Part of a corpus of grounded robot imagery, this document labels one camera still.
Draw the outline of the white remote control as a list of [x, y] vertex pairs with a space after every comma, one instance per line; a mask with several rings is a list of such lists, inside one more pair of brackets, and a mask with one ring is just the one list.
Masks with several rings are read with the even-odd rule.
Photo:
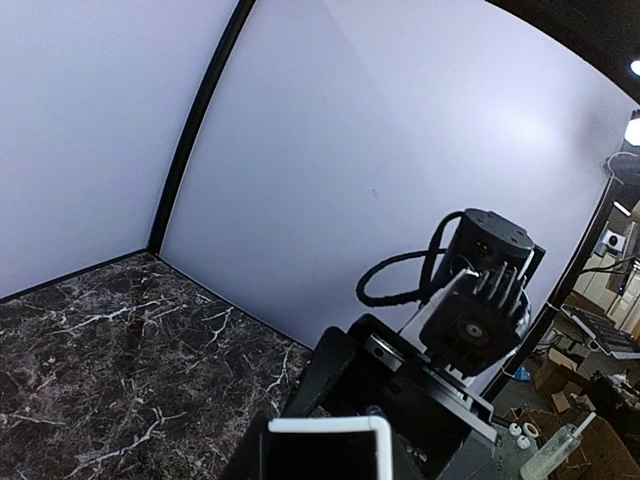
[[259, 436], [258, 477], [392, 479], [391, 427], [380, 416], [271, 420]]

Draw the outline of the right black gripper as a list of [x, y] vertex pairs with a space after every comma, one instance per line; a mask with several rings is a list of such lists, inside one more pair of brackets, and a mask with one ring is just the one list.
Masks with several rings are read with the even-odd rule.
[[282, 415], [380, 414], [397, 479], [471, 479], [492, 460], [492, 406], [371, 314], [327, 328]]

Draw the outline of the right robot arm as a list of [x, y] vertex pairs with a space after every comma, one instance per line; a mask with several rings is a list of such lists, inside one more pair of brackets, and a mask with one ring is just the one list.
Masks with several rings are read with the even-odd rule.
[[481, 209], [450, 215], [448, 245], [437, 229], [413, 291], [372, 297], [371, 309], [416, 303], [399, 329], [372, 314], [349, 329], [328, 328], [285, 407], [333, 416], [381, 413], [404, 448], [412, 477], [468, 479], [492, 458], [497, 433], [490, 404], [470, 383], [512, 355], [531, 325], [526, 293], [540, 248], [526, 230]]

